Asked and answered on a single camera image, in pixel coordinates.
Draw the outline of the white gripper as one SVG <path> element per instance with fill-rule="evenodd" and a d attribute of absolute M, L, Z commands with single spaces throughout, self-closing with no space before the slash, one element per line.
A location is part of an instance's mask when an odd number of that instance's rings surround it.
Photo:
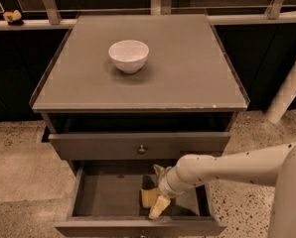
<path fill-rule="evenodd" d="M 157 186 L 163 195 L 156 196 L 148 217 L 157 219 L 170 205 L 169 197 L 179 196 L 188 189 L 188 186 L 179 178 L 175 167 L 164 168 L 155 164 L 153 169 L 157 175 Z"/>

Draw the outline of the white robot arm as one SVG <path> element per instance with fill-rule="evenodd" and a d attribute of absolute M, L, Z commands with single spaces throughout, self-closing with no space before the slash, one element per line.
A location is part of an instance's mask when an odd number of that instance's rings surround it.
<path fill-rule="evenodd" d="M 185 155 L 172 167 L 154 170 L 159 193 L 151 219 L 172 198 L 213 180 L 253 183 L 275 188 L 268 238 L 296 238 L 296 142 L 221 157 Z"/>

